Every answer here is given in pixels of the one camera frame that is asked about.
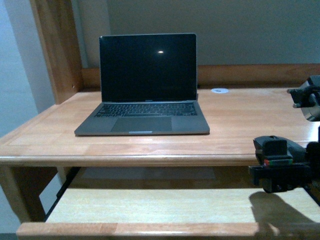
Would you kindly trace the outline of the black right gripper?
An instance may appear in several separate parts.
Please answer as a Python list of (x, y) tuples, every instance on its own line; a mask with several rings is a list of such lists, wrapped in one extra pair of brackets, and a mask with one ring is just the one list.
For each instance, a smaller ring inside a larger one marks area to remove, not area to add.
[(304, 147), (305, 162), (294, 163), (292, 159), (264, 160), (264, 164), (250, 166), (253, 184), (261, 186), (266, 193), (280, 193), (307, 188), (320, 179), (320, 143), (313, 141)]

